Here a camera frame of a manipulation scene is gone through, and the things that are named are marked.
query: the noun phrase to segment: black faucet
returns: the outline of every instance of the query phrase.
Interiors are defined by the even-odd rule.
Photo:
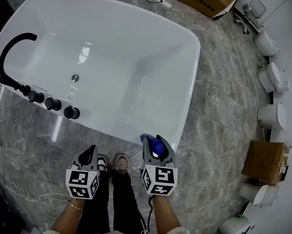
[[[6,55],[9,52],[9,50],[16,43],[18,43],[22,40],[26,40],[26,39],[35,41],[37,39],[37,35],[32,34],[32,33],[23,33],[23,34],[16,36],[5,46],[3,52],[0,55],[0,83],[7,85],[7,86],[10,86],[10,87],[13,87],[15,90],[19,89],[23,93],[24,96],[29,95],[29,93],[31,91],[30,86],[21,85],[19,82],[15,81],[10,76],[8,76],[4,71],[4,61],[5,61]]]

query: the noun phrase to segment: black pants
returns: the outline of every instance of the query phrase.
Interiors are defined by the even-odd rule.
[[[124,234],[139,234],[143,231],[141,214],[138,211],[131,177],[114,174],[112,178],[114,204],[114,230]],[[99,187],[92,200],[86,200],[78,225],[78,234],[104,234],[110,232],[108,217],[109,179],[100,173]]]

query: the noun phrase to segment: wall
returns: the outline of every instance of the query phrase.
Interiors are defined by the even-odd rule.
[[[271,57],[279,70],[285,70],[290,78],[290,90],[283,94],[274,94],[274,102],[281,102],[287,111],[286,131],[273,131],[271,141],[285,142],[292,146],[292,0],[261,0],[268,8],[265,30],[280,45],[280,53]],[[289,170],[281,184],[278,199],[273,207],[260,209],[249,205],[245,215],[256,224],[253,234],[273,233],[292,234],[292,148],[289,155]]]

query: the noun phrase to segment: shoe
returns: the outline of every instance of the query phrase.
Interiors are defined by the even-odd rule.
[[[128,173],[128,159],[125,155],[117,156],[116,173],[122,175]]]
[[[107,160],[104,156],[98,156],[98,171],[107,172]]]

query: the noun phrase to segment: marble floor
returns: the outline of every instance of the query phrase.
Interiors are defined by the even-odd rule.
[[[25,0],[8,0],[16,10]],[[145,0],[120,0],[154,12]],[[190,8],[166,0],[179,11]],[[239,211],[244,201],[238,191],[245,181],[241,174],[251,139],[262,139],[256,113],[269,98],[257,78],[257,64],[263,57],[228,14],[217,21],[180,15],[157,6],[158,13],[194,32],[201,43],[194,93],[176,153],[178,187],[169,197],[180,222],[191,233],[215,233],[220,223]],[[12,193],[11,182],[25,190],[26,199],[45,193],[66,193],[65,169],[74,153],[95,144],[110,160],[117,153],[132,156],[141,146],[132,144],[62,119],[53,136],[57,116],[0,85],[0,179],[7,188],[7,200],[24,219],[27,228],[46,230],[54,219],[39,203]],[[142,154],[130,160],[130,174],[139,209],[148,217],[148,196],[138,178]],[[113,224],[112,186],[109,215]],[[42,201],[52,217],[58,217],[66,203]],[[155,233],[154,218],[151,230]]]

